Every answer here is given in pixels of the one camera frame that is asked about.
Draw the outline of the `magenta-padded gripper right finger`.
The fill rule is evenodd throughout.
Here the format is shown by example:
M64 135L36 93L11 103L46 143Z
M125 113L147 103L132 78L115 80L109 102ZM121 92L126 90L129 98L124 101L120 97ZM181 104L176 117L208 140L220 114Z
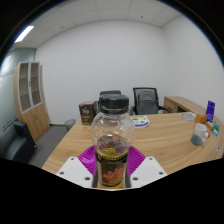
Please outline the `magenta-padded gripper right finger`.
M126 167L127 188L140 188L166 175L154 157L146 157L135 147L130 147Z

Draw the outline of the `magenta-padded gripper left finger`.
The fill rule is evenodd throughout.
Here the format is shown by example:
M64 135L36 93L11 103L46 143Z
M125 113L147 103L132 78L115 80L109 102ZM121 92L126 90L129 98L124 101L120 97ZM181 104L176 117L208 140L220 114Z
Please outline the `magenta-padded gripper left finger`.
M91 146L78 157L69 157L56 175L81 187L92 188L96 173L94 150L95 147Z

